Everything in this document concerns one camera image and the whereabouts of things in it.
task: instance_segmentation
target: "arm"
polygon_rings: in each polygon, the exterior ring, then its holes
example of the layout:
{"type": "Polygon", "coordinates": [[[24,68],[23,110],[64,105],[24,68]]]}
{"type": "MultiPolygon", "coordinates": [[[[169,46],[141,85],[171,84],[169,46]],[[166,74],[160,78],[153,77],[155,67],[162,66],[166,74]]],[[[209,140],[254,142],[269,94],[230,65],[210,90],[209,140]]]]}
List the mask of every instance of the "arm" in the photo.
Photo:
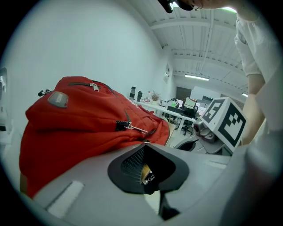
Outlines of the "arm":
{"type": "Polygon", "coordinates": [[[244,72],[248,77],[248,97],[243,108],[243,113],[247,117],[247,125],[243,132],[242,144],[249,144],[264,121],[264,115],[255,100],[255,96],[265,84],[265,81],[247,41],[238,27],[235,44],[242,59],[244,72]]]}
{"type": "Polygon", "coordinates": [[[260,74],[248,76],[249,94],[243,108],[243,113],[247,117],[247,125],[242,137],[242,144],[249,144],[253,140],[264,121],[264,115],[255,100],[256,94],[264,83],[264,78],[260,74]]]}

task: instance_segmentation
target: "ceiling beam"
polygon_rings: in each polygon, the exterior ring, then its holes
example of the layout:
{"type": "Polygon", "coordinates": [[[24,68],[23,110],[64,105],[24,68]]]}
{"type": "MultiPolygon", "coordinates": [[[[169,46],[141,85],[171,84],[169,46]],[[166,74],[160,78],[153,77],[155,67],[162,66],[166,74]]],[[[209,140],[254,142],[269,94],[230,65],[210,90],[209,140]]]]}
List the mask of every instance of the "ceiling beam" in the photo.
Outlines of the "ceiling beam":
{"type": "MultiPolygon", "coordinates": [[[[160,29],[170,26],[206,26],[210,27],[210,19],[197,19],[197,18],[178,18],[178,19],[166,19],[158,22],[151,23],[150,29],[160,29]]],[[[227,23],[214,20],[214,27],[220,30],[233,32],[236,34],[236,27],[227,23]]]]}
{"type": "MultiPolygon", "coordinates": [[[[203,62],[203,60],[204,60],[204,57],[189,56],[189,55],[175,55],[175,54],[173,55],[173,58],[174,59],[194,60],[194,61],[198,61],[198,62],[203,62]]],[[[218,60],[213,60],[213,59],[207,58],[206,62],[210,63],[210,64],[217,65],[217,66],[222,67],[222,68],[226,68],[226,69],[228,69],[228,70],[230,70],[232,72],[240,74],[241,76],[245,76],[245,73],[241,69],[238,69],[238,68],[236,68],[234,66],[231,66],[229,64],[220,62],[218,60]]]]}
{"type": "Polygon", "coordinates": [[[214,9],[210,9],[210,27],[209,27],[209,33],[208,33],[208,39],[207,39],[207,47],[205,50],[205,54],[204,54],[204,59],[203,59],[203,63],[202,66],[200,68],[200,71],[203,70],[203,66],[205,64],[205,61],[207,59],[207,54],[208,54],[208,50],[210,47],[210,43],[211,43],[211,37],[212,37],[212,32],[213,32],[213,22],[214,22],[214,9]]]}
{"type": "MultiPolygon", "coordinates": [[[[200,50],[192,50],[192,49],[185,49],[185,50],[177,50],[177,49],[172,49],[172,52],[173,52],[173,54],[177,54],[177,55],[193,55],[193,53],[195,53],[195,52],[198,52],[198,53],[201,53],[202,54],[202,56],[204,56],[205,55],[205,51],[200,51],[200,50]]],[[[237,64],[237,66],[236,67],[238,67],[238,66],[240,66],[241,65],[241,63],[242,63],[242,61],[237,61],[237,60],[235,60],[235,59],[230,59],[230,58],[228,58],[228,57],[226,57],[226,56],[222,56],[222,55],[220,55],[220,54],[217,54],[217,53],[213,53],[213,56],[217,56],[217,57],[223,57],[224,59],[225,59],[225,62],[232,62],[233,64],[237,64]]]]}

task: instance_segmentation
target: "computer monitor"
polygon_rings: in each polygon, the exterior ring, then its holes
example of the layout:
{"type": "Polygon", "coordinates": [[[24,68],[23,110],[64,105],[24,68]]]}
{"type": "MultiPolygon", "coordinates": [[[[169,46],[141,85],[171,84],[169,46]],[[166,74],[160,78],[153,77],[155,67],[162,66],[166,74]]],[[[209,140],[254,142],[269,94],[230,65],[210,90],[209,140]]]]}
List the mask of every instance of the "computer monitor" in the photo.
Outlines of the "computer monitor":
{"type": "Polygon", "coordinates": [[[178,99],[177,99],[177,101],[178,101],[178,103],[180,104],[179,107],[181,108],[181,107],[183,106],[183,101],[178,100],[178,99]]]}
{"type": "Polygon", "coordinates": [[[193,109],[195,107],[197,100],[187,97],[184,107],[193,109]]]}
{"type": "Polygon", "coordinates": [[[203,115],[203,113],[206,111],[206,108],[204,108],[204,107],[199,107],[199,110],[198,110],[198,112],[199,112],[199,115],[203,115]]]}

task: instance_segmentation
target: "white ceiling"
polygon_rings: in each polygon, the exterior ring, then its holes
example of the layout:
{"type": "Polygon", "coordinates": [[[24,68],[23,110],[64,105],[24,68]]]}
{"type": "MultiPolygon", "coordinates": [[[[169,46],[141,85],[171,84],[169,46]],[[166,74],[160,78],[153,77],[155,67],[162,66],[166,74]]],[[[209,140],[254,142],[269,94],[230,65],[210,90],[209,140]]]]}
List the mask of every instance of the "white ceiling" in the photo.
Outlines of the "white ceiling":
{"type": "Polygon", "coordinates": [[[236,13],[224,10],[185,11],[168,14],[157,0],[129,0],[156,35],[169,45],[176,83],[185,74],[210,78],[211,89],[247,92],[247,78],[234,44],[236,13]]]}

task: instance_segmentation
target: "table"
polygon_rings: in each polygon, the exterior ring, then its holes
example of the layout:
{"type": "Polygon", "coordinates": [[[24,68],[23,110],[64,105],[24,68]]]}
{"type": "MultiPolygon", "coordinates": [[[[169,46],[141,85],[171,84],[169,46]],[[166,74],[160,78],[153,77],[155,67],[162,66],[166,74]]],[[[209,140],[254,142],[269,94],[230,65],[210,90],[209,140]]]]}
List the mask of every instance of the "table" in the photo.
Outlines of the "table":
{"type": "Polygon", "coordinates": [[[191,121],[193,123],[195,122],[195,119],[193,119],[193,118],[180,115],[177,112],[169,111],[169,110],[167,110],[167,108],[159,106],[159,105],[146,104],[146,103],[137,102],[137,101],[134,101],[134,103],[137,104],[137,105],[142,105],[142,106],[145,106],[145,107],[149,107],[149,108],[155,109],[156,111],[162,111],[162,112],[167,113],[169,115],[174,115],[174,116],[177,116],[177,117],[181,118],[182,120],[181,120],[179,128],[178,128],[178,133],[181,133],[181,130],[182,130],[182,127],[184,125],[185,120],[189,120],[189,121],[191,121]]]}

